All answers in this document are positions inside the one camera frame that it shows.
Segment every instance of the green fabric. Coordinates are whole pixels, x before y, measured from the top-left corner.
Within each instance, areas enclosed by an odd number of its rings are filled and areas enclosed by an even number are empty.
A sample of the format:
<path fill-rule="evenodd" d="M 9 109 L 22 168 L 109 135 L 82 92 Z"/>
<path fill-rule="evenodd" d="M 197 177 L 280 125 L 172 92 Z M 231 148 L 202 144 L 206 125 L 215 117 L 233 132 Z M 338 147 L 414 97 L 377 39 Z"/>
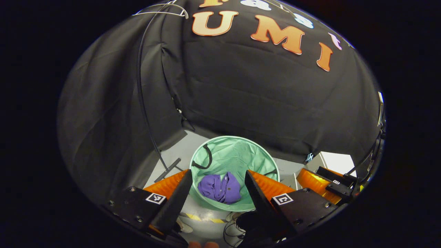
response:
<path fill-rule="evenodd" d="M 209 156 L 202 147 L 205 144 L 208 144 L 208 148 L 213 155 L 211 166 L 208 169 L 191 166 L 193 161 L 204 167 L 208 165 Z M 235 136 L 221 136 L 202 144 L 193 154 L 193 158 L 190 161 L 190 169 L 193 175 L 190 195 L 201 206 L 213 210 L 241 212 L 255 209 L 253 200 L 245 186 L 245 173 L 248 169 L 260 174 L 266 174 L 276 169 L 276 174 L 272 173 L 267 175 L 267 177 L 280 181 L 279 170 L 269 153 L 251 140 Z M 236 177 L 241 187 L 241 199 L 238 202 L 227 205 L 206 198 L 199 192 L 198 184 L 204 176 L 220 175 L 221 179 L 223 179 L 228 171 Z"/>

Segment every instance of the person's finger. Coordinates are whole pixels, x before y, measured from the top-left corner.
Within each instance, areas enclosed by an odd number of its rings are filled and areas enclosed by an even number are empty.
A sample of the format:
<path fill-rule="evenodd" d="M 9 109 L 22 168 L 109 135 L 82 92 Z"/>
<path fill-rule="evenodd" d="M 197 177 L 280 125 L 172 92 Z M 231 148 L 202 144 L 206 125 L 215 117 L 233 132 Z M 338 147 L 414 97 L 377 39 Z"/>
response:
<path fill-rule="evenodd" d="M 204 246 L 204 248 L 219 248 L 219 245 L 214 242 L 207 242 Z"/>
<path fill-rule="evenodd" d="M 188 243 L 188 248 L 202 248 L 202 246 L 200 243 L 192 241 L 192 242 Z"/>

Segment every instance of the yellow and black tape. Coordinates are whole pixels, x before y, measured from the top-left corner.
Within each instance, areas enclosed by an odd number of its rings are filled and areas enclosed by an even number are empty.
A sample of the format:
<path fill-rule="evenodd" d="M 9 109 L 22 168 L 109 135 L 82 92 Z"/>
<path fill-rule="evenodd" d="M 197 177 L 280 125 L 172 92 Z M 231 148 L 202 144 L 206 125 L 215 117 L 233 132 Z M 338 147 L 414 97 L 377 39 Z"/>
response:
<path fill-rule="evenodd" d="M 192 220 L 195 221 L 200 221 L 200 222 L 211 222 L 211 223 L 227 223 L 228 221 L 225 219 L 214 219 L 214 218 L 200 218 L 197 215 L 193 215 L 193 214 L 187 214 L 187 213 L 183 213 L 181 212 L 179 214 L 179 216 L 184 217 L 184 218 L 190 218 Z"/>

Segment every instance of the purple cloth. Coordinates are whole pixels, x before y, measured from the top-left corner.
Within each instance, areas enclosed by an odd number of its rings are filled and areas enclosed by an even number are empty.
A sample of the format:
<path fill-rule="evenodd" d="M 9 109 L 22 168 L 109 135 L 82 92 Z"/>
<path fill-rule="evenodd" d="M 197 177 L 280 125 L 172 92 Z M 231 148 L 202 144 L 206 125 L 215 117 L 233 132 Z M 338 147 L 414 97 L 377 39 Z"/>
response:
<path fill-rule="evenodd" d="M 205 176 L 198 189 L 203 196 L 220 203 L 229 205 L 240 200 L 240 184 L 231 172 L 227 172 L 222 181 L 220 175 Z"/>

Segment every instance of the orange letter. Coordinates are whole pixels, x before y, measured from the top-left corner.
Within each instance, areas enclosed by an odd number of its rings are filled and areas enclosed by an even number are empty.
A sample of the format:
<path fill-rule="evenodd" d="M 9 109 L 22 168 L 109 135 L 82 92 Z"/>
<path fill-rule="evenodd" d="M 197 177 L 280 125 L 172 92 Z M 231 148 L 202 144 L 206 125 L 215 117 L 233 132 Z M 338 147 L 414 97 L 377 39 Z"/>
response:
<path fill-rule="evenodd" d="M 256 15 L 256 18 L 259 20 L 259 26 L 257 27 L 256 33 L 251 35 L 252 39 L 269 42 L 269 38 L 266 36 L 266 34 L 269 33 L 273 43 L 278 45 L 286 38 L 286 42 L 282 44 L 282 47 L 292 53 L 302 54 L 300 43 L 302 36 L 305 34 L 303 31 L 293 26 L 288 26 L 281 30 L 274 19 L 264 15 Z"/>
<path fill-rule="evenodd" d="M 208 18 L 214 13 L 211 11 L 199 12 L 193 15 L 193 33 L 201 36 L 216 36 L 227 33 L 233 23 L 233 17 L 239 13 L 236 11 L 221 11 L 219 14 L 222 16 L 220 26 L 217 28 L 208 28 Z"/>
<path fill-rule="evenodd" d="M 223 3 L 219 3 L 219 0 L 205 0 L 205 2 L 201 5 L 199 5 L 199 7 L 203 8 L 203 7 L 208 7 L 208 6 L 218 6 L 218 5 L 223 5 Z"/>
<path fill-rule="evenodd" d="M 331 60 L 332 50 L 325 44 L 319 42 L 321 46 L 320 59 L 317 60 L 317 65 L 325 71 L 329 71 L 329 61 Z"/>

